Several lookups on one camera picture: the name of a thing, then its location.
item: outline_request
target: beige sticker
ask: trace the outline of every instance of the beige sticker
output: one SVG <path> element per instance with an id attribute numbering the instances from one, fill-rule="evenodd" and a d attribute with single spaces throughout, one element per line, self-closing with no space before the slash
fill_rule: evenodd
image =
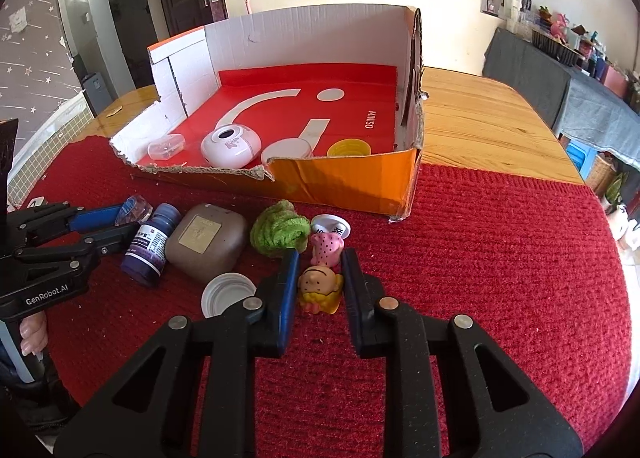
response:
<path id="1" fill-rule="evenodd" d="M 220 223 L 210 221 L 210 219 L 195 216 L 180 236 L 178 243 L 197 253 L 204 253 L 221 226 Z"/>

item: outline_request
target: purple bottle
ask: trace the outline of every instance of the purple bottle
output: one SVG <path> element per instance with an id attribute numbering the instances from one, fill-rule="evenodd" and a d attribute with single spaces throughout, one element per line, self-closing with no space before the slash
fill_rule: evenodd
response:
<path id="1" fill-rule="evenodd" d="M 178 209 L 160 203 L 151 219 L 140 225 L 120 269 L 140 284 L 156 287 L 166 262 L 164 245 L 181 219 Z"/>

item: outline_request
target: white round humidifier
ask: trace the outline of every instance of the white round humidifier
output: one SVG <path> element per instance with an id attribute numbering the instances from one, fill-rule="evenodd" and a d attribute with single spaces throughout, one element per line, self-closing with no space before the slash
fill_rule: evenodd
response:
<path id="1" fill-rule="evenodd" d="M 241 169 L 253 160 L 262 147 L 253 129 L 232 123 L 207 134 L 200 151 L 212 167 Z"/>

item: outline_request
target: metal screw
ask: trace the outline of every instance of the metal screw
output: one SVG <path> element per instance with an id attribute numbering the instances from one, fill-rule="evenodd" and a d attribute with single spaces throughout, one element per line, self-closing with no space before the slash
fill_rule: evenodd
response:
<path id="1" fill-rule="evenodd" d="M 471 319 L 468 315 L 460 314 L 456 315 L 453 319 L 453 323 L 463 330 L 468 330 L 471 326 L 474 325 L 474 320 Z"/>
<path id="2" fill-rule="evenodd" d="M 242 301 L 245 310 L 258 310 L 262 307 L 262 300 L 259 297 L 247 297 Z"/>
<path id="3" fill-rule="evenodd" d="M 176 315 L 175 317 L 171 317 L 169 319 L 169 327 L 172 330 L 182 330 L 185 326 L 187 326 L 187 317 L 184 315 Z"/>
<path id="4" fill-rule="evenodd" d="M 382 308 L 383 310 L 395 310 L 396 308 L 398 308 L 398 306 L 400 306 L 398 299 L 396 299 L 395 297 L 383 297 L 382 299 L 380 299 L 378 304 L 380 304 L 380 308 Z"/>

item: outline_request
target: white oval dot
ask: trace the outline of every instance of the white oval dot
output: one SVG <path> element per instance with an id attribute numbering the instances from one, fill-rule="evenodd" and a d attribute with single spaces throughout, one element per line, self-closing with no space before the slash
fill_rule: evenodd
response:
<path id="1" fill-rule="evenodd" d="M 344 97 L 344 91 L 338 88 L 323 89 L 318 93 L 318 100 L 321 102 L 333 102 Z"/>

